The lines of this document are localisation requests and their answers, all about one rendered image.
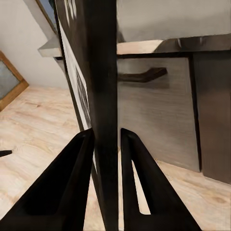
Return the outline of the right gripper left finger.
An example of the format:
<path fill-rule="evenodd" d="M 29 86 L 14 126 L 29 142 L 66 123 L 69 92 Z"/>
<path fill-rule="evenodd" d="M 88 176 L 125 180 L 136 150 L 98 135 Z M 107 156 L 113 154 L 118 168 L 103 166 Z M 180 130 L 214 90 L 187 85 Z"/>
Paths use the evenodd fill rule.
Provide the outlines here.
<path fill-rule="evenodd" d="M 83 231 L 93 129 L 78 133 L 0 220 L 0 231 Z"/>

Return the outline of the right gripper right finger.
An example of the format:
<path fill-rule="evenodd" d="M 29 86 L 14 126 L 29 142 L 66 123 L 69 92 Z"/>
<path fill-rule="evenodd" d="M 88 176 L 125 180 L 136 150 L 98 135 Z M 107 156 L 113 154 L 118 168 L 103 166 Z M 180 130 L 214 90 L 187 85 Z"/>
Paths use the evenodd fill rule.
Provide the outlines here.
<path fill-rule="evenodd" d="M 140 212 L 132 161 L 150 215 Z M 121 129 L 124 231 L 202 231 L 139 136 Z"/>

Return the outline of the poster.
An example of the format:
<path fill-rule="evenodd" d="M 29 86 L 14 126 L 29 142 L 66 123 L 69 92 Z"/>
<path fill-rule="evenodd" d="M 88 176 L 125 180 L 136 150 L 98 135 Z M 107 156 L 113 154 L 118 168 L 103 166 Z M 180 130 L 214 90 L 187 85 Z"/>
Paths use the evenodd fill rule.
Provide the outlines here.
<path fill-rule="evenodd" d="M 91 176 L 105 231 L 119 231 L 116 0 L 52 5 L 79 129 L 93 129 Z"/>

